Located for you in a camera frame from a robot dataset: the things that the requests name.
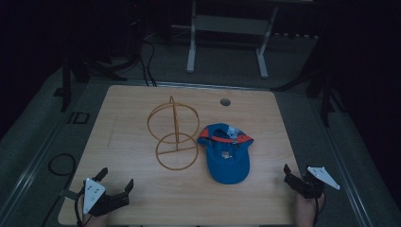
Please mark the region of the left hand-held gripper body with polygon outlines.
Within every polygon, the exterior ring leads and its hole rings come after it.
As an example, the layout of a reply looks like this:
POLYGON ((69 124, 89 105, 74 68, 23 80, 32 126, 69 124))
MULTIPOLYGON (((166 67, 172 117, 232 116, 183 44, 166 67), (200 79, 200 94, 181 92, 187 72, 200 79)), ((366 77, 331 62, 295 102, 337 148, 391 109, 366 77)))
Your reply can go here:
POLYGON ((109 196, 106 188, 92 179, 84 182, 83 213, 95 217, 103 216, 130 204, 129 194, 125 192, 109 196))

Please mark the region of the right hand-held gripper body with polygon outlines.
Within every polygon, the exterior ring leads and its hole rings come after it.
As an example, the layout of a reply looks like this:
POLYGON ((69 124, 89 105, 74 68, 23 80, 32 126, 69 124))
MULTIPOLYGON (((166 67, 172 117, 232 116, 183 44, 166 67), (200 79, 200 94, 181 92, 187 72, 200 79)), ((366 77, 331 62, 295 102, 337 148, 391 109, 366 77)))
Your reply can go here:
POLYGON ((308 166, 303 178, 299 178, 291 172, 290 179, 284 182, 305 199, 318 199, 323 194, 326 185, 340 190, 340 185, 332 178, 324 166, 308 166))

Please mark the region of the blue baseball cap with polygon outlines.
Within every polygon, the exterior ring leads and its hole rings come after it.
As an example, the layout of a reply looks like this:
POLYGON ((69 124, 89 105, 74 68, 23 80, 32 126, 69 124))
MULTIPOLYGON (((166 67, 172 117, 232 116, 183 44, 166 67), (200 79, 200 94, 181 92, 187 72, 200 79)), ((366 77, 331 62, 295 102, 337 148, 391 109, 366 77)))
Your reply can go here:
POLYGON ((205 147, 208 169, 216 182, 236 184, 247 178, 253 139, 245 132, 224 123, 212 124, 200 132, 197 142, 205 147))

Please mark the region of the golden wire hat stand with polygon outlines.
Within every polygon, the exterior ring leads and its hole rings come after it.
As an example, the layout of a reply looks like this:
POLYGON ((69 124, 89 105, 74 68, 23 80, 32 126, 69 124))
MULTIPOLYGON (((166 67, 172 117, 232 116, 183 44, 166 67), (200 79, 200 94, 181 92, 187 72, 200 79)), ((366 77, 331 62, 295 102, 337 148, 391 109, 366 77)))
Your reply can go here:
POLYGON ((173 96, 149 113, 148 132, 156 140, 154 152, 160 166, 180 171, 195 164, 200 153, 195 141, 200 124, 198 112, 173 96))

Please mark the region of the person's right hand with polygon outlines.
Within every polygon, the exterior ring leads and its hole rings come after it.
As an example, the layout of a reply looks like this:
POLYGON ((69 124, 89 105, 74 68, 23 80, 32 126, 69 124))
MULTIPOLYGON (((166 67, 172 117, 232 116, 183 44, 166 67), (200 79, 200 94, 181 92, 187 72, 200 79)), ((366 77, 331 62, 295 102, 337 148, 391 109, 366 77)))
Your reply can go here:
POLYGON ((300 193, 295 193, 294 223, 296 227, 314 227, 318 216, 325 206, 325 194, 318 199, 305 199, 300 193))

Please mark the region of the person's left hand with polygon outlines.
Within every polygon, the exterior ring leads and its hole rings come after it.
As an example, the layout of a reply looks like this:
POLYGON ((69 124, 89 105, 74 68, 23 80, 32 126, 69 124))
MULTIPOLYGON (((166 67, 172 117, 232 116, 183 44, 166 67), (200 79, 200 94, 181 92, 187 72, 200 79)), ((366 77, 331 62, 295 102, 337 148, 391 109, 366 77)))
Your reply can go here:
POLYGON ((107 221, 110 214, 95 217, 90 214, 85 214, 82 218, 84 227, 107 227, 107 221))

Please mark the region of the black tripod stand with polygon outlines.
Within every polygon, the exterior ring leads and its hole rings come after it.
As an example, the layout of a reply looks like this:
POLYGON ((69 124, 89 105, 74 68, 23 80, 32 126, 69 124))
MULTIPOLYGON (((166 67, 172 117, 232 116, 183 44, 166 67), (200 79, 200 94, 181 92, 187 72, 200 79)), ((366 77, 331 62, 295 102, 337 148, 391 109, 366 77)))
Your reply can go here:
POLYGON ((328 114, 333 109, 331 105, 333 77, 335 75, 333 53, 323 38, 319 38, 315 43, 305 65, 301 69, 299 76, 281 86, 271 88, 274 92, 284 92, 301 83, 310 81, 305 90, 306 96, 316 98, 322 96, 320 118, 323 124, 328 127, 328 114))
POLYGON ((93 69, 95 72, 98 72, 100 76, 109 79, 126 81, 125 78, 122 78, 114 73, 112 69, 101 65, 94 58, 90 58, 88 54, 78 51, 75 47, 66 46, 61 66, 61 87, 57 88, 54 93, 54 96, 60 96, 62 98, 62 113, 67 110, 71 102, 72 66, 74 66, 77 71, 79 67, 84 68, 78 73, 78 80, 82 80, 83 82, 87 82, 89 80, 89 76, 83 76, 83 71, 88 71, 89 69, 93 69))

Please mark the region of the metal floor rail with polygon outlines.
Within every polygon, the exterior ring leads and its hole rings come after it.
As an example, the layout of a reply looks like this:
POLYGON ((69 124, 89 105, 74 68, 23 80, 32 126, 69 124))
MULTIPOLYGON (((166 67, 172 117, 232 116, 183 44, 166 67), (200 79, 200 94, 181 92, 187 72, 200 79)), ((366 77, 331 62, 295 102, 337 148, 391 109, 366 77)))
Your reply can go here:
POLYGON ((360 193, 357 190, 352 176, 350 175, 350 172, 348 171, 346 164, 342 159, 342 156, 340 154, 340 147, 338 146, 331 130, 324 125, 321 119, 320 109, 317 105, 317 102, 313 99, 309 99, 308 102, 311 106, 313 114, 315 115, 315 118, 317 119, 320 127, 323 130, 323 134, 326 140, 328 141, 332 156, 334 158, 336 171, 340 177, 341 188, 345 192, 348 201, 350 202, 359 227, 374 227, 373 222, 363 203, 363 199, 360 196, 360 193))
POLYGON ((62 113, 61 98, 42 89, 0 141, 0 227, 40 227, 45 219, 58 224, 55 200, 85 142, 86 128, 67 121, 85 92, 84 85, 76 86, 62 113), (51 173, 48 165, 65 175, 51 173))

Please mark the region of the black floor bracket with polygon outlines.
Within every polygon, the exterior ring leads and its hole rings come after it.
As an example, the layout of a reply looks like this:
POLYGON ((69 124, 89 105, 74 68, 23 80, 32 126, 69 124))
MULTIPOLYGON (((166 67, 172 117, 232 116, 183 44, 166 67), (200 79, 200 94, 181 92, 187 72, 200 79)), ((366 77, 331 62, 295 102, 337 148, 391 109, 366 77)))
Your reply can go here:
POLYGON ((90 115, 83 112, 72 112, 68 118, 68 124, 86 124, 89 121, 90 115))

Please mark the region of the white metal table frame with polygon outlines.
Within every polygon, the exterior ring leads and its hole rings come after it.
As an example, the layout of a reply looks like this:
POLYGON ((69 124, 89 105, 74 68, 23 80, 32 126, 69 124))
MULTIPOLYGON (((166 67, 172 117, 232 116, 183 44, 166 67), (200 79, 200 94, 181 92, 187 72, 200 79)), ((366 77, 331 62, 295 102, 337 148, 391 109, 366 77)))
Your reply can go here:
POLYGON ((196 61, 196 32, 214 31, 230 34, 259 35, 263 38, 262 44, 255 49, 260 77, 266 79, 268 67, 265 61, 265 50, 271 35, 273 24, 278 12, 274 7, 270 18, 267 20, 242 19, 235 17, 213 16, 197 13, 197 0, 192 0, 191 7, 191 26, 190 26, 190 45, 187 57, 186 72, 193 73, 196 61))

